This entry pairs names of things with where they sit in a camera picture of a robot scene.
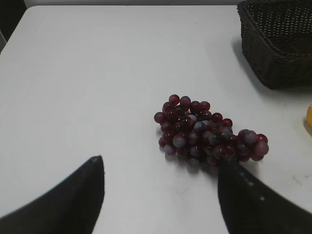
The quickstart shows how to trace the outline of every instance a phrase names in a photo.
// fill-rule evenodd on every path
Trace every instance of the yellow object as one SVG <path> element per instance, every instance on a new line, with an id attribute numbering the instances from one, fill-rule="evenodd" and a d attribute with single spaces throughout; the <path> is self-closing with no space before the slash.
<path id="1" fill-rule="evenodd" d="M 307 111 L 307 123 L 310 127 L 312 127 L 312 105 L 309 106 Z"/>

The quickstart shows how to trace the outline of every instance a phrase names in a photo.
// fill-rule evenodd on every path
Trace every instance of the wicker basket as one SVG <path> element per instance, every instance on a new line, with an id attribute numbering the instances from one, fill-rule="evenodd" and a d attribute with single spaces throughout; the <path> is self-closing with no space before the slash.
<path id="1" fill-rule="evenodd" d="M 312 84 L 312 0 L 238 4 L 243 54 L 271 89 Z"/>

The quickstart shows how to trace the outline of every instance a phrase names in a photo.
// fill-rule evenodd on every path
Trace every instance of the bunch of grapes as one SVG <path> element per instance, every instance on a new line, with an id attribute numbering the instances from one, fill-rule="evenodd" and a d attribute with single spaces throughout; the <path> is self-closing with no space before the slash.
<path id="1" fill-rule="evenodd" d="M 269 151 L 263 134 L 244 129 L 232 131 L 232 121 L 210 111 L 210 103 L 191 101 L 188 96 L 171 95 L 162 112 L 154 116 L 163 132 L 158 143 L 168 155 L 185 159 L 191 167 L 210 166 L 216 170 L 219 161 L 233 157 L 247 162 L 263 159 Z"/>

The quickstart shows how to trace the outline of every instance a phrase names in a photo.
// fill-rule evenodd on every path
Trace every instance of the white table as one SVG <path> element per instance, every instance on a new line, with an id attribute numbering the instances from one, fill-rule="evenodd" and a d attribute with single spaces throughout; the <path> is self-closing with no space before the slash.
<path id="1" fill-rule="evenodd" d="M 244 165 L 312 211 L 311 89 L 260 84 L 236 6 L 37 6 L 0 55 L 0 216 L 101 154 L 95 234 L 226 234 L 216 179 L 158 148 L 153 116 L 173 93 L 265 133 L 269 155 Z"/>

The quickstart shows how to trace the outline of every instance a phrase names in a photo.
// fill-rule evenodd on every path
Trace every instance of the woven basket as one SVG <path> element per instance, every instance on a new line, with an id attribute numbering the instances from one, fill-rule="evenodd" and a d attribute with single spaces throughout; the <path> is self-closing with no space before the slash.
<path id="1" fill-rule="evenodd" d="M 312 0 L 238 4 L 243 54 L 271 89 L 312 84 Z"/>

